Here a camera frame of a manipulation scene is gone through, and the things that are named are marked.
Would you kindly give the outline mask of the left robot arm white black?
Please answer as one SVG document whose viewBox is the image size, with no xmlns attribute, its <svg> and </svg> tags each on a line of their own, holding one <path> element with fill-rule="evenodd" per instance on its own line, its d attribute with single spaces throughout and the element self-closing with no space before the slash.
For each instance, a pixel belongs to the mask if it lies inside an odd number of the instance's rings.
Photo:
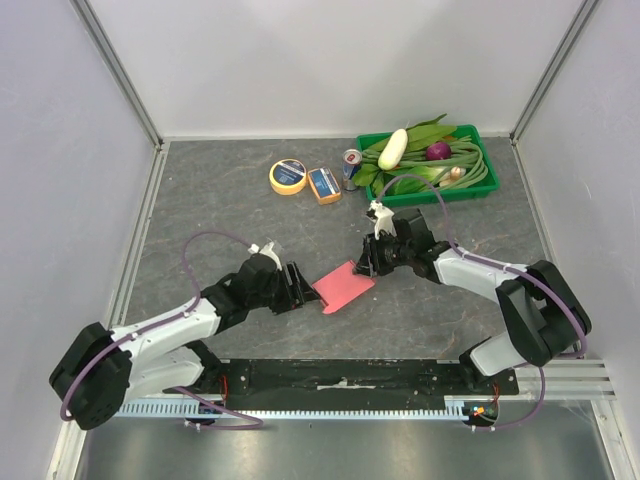
<svg viewBox="0 0 640 480">
<path fill-rule="evenodd" d="M 279 315 L 320 298 L 296 263 L 259 252 L 163 315 L 112 329 L 89 324 L 49 377 L 62 402 L 60 416 L 88 431 L 144 396 L 179 387 L 211 392 L 220 362 L 205 339 L 245 321 L 253 310 Z"/>
</svg>

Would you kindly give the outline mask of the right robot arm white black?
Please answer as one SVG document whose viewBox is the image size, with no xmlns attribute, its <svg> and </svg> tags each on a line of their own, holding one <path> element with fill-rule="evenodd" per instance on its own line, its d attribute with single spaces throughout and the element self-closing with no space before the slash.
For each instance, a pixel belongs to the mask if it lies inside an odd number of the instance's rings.
<svg viewBox="0 0 640 480">
<path fill-rule="evenodd" d="M 505 332 L 459 357 L 457 377 L 465 391 L 481 393 L 494 376 L 525 363 L 543 367 L 591 332 L 590 318 L 553 263 L 512 265 L 436 241 L 417 208 L 393 212 L 374 201 L 367 215 L 374 230 L 363 240 L 355 274 L 375 278 L 409 267 L 420 278 L 499 306 Z"/>
</svg>

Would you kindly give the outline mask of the pink cardboard box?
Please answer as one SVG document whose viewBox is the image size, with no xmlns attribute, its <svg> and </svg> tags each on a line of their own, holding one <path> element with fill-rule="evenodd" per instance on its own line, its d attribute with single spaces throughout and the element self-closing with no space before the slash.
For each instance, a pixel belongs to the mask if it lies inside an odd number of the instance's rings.
<svg viewBox="0 0 640 480">
<path fill-rule="evenodd" d="M 324 305 L 322 313 L 331 315 L 375 286 L 373 278 L 355 273 L 349 260 L 312 284 Z"/>
</svg>

